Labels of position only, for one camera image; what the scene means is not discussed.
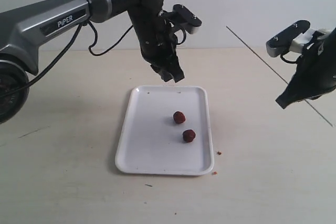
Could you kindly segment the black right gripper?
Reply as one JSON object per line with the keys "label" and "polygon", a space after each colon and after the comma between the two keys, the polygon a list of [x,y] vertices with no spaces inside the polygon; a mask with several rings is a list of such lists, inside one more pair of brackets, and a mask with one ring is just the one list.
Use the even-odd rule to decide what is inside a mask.
{"label": "black right gripper", "polygon": [[296,73],[276,103],[285,109],[305,99],[315,100],[335,90],[335,30],[303,48]]}

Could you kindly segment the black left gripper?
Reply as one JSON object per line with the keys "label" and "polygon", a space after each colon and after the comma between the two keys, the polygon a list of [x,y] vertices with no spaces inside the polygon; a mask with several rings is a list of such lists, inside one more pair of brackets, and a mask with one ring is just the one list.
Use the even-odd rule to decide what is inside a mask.
{"label": "black left gripper", "polygon": [[142,57],[164,82],[185,78],[176,50],[169,37],[170,25],[160,16],[161,7],[131,7],[129,17],[139,40]]}

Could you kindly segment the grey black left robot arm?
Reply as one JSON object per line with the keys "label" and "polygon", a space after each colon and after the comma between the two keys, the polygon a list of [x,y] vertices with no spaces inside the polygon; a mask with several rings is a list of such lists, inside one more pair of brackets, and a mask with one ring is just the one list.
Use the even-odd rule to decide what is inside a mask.
{"label": "grey black left robot arm", "polygon": [[45,0],[1,13],[1,122],[19,112],[29,87],[45,75],[38,66],[41,45],[72,28],[81,31],[124,12],[144,60],[162,80],[181,81],[177,22],[162,7],[163,0]]}

